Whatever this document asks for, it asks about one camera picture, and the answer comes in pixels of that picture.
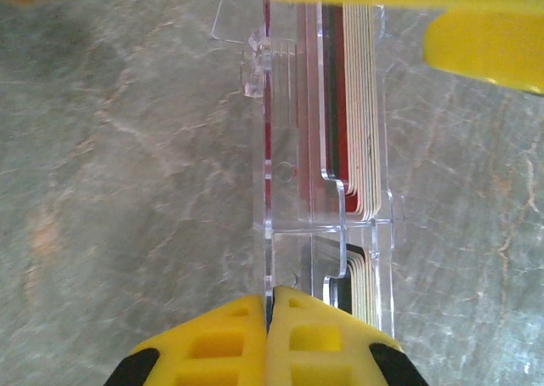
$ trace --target stack of cards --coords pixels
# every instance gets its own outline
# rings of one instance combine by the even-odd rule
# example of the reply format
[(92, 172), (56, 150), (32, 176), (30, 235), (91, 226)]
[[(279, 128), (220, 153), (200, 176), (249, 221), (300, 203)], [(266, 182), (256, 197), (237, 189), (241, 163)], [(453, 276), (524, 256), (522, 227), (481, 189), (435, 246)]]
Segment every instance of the stack of cards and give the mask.
[(346, 210), (369, 220), (381, 206), (372, 9), (324, 6), (327, 171), (344, 182)]
[(377, 325), (376, 294), (370, 254), (348, 244), (348, 274), (331, 280), (337, 306), (369, 325)]

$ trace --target gray marble surface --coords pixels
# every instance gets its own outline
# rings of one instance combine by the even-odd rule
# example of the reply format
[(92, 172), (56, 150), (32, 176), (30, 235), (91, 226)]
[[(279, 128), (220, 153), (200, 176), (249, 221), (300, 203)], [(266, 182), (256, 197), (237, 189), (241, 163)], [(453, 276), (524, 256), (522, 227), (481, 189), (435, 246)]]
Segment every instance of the gray marble surface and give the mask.
[[(218, 0), (0, 4), (0, 384), (97, 385), (255, 291), (251, 108)], [(392, 11), (400, 342), (433, 384), (544, 384), (544, 102), (433, 71)]]

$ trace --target transparent plastic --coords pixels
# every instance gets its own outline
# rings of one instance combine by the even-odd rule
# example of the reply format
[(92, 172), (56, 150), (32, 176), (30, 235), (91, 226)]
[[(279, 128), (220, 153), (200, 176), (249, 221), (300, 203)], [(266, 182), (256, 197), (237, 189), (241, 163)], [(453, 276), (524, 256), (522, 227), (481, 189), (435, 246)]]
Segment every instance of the transparent plastic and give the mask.
[[(243, 87), (255, 99), (254, 237), (263, 249), (267, 320), (278, 285), (297, 287), (337, 306), (330, 282), (348, 271), (349, 243), (371, 256), (368, 280), (374, 313), (368, 321), (394, 335), (391, 255), (405, 239), (404, 201), (388, 187), (379, 73), (365, 81), (376, 85), (382, 205), (373, 218), (365, 219), (346, 212), (344, 182), (326, 169), (321, 6), (244, 0), (244, 10), (236, 16), (242, 5), (238, 2), (222, 0), (213, 36), (243, 44)], [(375, 12), (379, 41), (381, 10)]]

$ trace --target clear acrylic card holder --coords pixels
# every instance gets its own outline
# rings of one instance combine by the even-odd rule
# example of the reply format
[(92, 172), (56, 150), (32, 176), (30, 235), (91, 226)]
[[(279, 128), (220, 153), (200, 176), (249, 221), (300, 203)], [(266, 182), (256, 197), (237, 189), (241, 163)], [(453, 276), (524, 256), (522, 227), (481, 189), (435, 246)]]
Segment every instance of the clear acrylic card holder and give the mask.
[[(379, 42), (381, 9), (375, 8)], [(244, 92), (254, 98), (255, 246), (262, 248), (267, 319), (274, 287), (297, 287), (338, 306), (350, 246), (369, 256), (365, 319), (394, 335), (391, 255), (404, 238), (404, 201), (388, 187), (383, 89), (376, 82), (382, 205), (370, 219), (346, 211), (344, 182), (327, 171), (321, 6), (222, 0), (216, 39), (241, 43)]]

